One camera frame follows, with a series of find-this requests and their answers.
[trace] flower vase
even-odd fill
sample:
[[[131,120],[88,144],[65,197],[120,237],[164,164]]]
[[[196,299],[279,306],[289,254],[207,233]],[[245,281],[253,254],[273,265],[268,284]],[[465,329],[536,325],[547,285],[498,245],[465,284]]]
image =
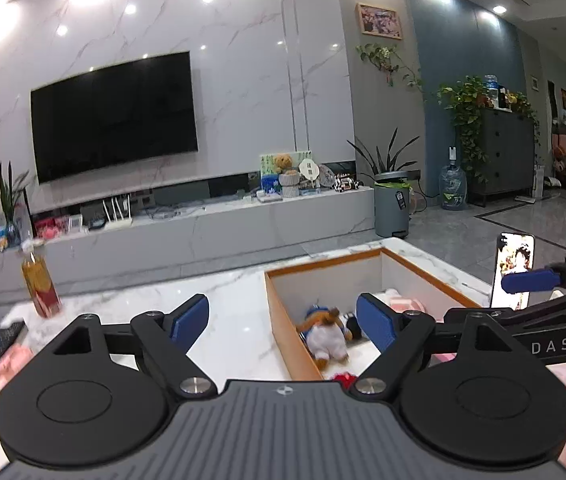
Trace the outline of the flower vase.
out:
[[[8,247],[19,247],[21,245],[21,235],[13,221],[6,224],[6,238]]]

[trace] marble wall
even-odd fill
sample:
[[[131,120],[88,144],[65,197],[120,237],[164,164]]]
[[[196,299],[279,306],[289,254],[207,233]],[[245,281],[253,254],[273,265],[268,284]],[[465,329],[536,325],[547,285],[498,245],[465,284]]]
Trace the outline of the marble wall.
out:
[[[262,153],[353,159],[339,0],[16,0],[1,12],[0,162],[15,172],[36,172],[31,89],[144,54],[191,52],[199,151],[34,183],[33,212],[254,171]]]

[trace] hanging plant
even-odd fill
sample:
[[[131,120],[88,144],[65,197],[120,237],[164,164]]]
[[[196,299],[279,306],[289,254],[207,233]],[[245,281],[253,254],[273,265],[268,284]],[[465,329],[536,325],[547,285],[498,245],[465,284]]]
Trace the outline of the hanging plant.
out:
[[[402,80],[407,82],[410,88],[417,88],[423,92],[423,79],[412,70],[401,59],[395,46],[382,46],[379,43],[367,43],[359,45],[357,52],[361,56],[361,61],[369,61],[379,72],[385,72],[385,79],[389,86],[394,86],[394,74],[403,73]],[[392,58],[395,57],[399,64],[394,64]]]
[[[453,86],[442,84],[436,92],[438,104],[447,100],[445,110],[452,110],[452,124],[457,140],[461,144],[461,168],[478,182],[487,182],[480,168],[487,162],[487,153],[479,146],[482,120],[480,109],[489,102],[487,87],[479,76],[466,76],[465,81],[457,81]]]

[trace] remote control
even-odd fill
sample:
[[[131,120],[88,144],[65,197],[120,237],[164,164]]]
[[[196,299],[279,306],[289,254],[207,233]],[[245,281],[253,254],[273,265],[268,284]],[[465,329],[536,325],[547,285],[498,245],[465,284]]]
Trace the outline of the remote control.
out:
[[[3,357],[10,346],[23,339],[27,331],[28,327],[23,319],[15,321],[7,328],[0,328],[0,358]]]

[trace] tv screen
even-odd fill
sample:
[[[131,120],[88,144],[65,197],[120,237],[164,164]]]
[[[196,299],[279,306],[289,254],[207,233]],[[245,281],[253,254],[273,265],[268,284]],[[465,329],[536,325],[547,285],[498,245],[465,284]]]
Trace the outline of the tv screen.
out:
[[[33,90],[39,182],[197,146],[189,52],[150,57]]]

